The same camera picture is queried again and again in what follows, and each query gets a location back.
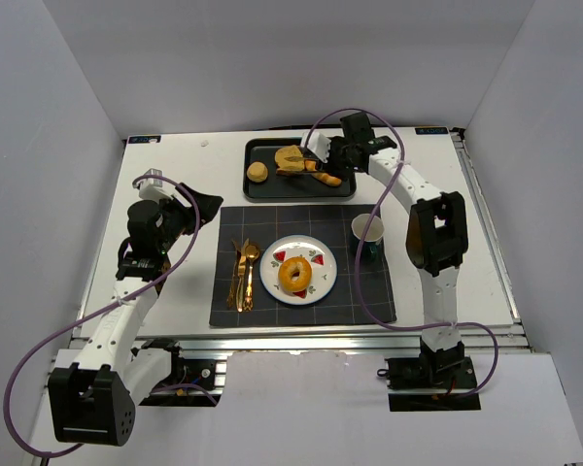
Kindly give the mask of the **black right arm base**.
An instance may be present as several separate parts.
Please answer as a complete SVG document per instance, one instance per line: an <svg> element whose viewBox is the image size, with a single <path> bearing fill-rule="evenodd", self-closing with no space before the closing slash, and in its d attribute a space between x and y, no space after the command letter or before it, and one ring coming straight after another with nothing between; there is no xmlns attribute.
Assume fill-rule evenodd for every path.
<svg viewBox="0 0 583 466"><path fill-rule="evenodd" d="M389 408L392 413L473 412L481 410L471 359L466 356L460 365L433 374L422 357L396 357L386 360L386 366L376 371L386 382Z"/></svg>

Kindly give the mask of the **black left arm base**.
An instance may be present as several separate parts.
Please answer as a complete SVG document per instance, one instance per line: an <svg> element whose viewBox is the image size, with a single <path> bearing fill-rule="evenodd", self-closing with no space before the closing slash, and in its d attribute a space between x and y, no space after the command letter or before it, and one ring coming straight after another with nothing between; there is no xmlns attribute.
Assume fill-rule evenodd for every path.
<svg viewBox="0 0 583 466"><path fill-rule="evenodd" d="M131 349L132 358L143 350L166 350L171 354L171 372L154 388L158 392L150 394L140 405L148 407L213 407L208 396L199 389L174 388L162 391L163 387L176 384L193 384L207 391L218 402L220 394L216 390L217 361L213 358L187 356L179 343L169 338L155 338L145 341L140 348Z"/></svg>

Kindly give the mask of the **orange bagel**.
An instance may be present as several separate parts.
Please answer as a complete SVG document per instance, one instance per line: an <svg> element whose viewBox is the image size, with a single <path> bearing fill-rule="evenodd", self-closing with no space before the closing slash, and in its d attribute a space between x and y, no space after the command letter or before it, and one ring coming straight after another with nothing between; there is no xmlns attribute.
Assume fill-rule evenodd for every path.
<svg viewBox="0 0 583 466"><path fill-rule="evenodd" d="M302 256L291 257L280 266L278 279L286 292L303 291L312 280L312 267Z"/></svg>

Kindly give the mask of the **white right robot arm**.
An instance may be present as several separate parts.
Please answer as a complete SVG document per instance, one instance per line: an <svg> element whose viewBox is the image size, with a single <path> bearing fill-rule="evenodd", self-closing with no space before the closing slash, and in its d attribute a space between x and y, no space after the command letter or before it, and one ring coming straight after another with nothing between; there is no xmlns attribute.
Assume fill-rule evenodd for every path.
<svg viewBox="0 0 583 466"><path fill-rule="evenodd" d="M403 378L421 386L451 384L464 362L457 328L457 280L468 249L463 196L432 185L405 161L401 138L378 137L366 112L344 116L340 124L341 137L327 142L322 136L308 136L307 148L337 178L368 174L408 214L405 248L421 280L424 324L419 367Z"/></svg>

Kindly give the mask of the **toasted bread slice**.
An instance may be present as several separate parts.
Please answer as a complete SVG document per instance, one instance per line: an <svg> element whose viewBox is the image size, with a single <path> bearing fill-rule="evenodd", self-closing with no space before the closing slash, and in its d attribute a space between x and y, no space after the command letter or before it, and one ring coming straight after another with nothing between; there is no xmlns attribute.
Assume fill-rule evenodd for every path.
<svg viewBox="0 0 583 466"><path fill-rule="evenodd" d="M304 156L299 146L278 149L274 156L277 175L301 173L305 170Z"/></svg>

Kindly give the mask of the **metal serving tongs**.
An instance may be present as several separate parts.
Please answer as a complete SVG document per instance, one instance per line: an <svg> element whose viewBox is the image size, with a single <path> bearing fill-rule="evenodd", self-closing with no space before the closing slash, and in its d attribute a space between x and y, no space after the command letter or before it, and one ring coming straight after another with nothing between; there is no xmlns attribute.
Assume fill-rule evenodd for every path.
<svg viewBox="0 0 583 466"><path fill-rule="evenodd" d="M290 176L310 175L317 176L324 174L320 169L318 160L303 156L289 156L284 158L285 164L281 169L283 173Z"/></svg>

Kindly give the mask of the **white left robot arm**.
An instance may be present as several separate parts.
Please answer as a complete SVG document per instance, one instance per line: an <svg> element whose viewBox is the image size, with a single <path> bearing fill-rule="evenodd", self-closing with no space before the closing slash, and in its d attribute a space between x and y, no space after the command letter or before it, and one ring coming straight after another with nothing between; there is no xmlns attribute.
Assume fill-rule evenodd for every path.
<svg viewBox="0 0 583 466"><path fill-rule="evenodd" d="M54 369L49 378L52 424L59 442L124 445L137 406L173 371L173 343L132 346L172 268L170 249L181 236L193 235L212 221L223 198L184 183L175 195L151 181L140 181L137 188L140 199L127 210L128 236L118 253L114 308L101 316L70 366Z"/></svg>

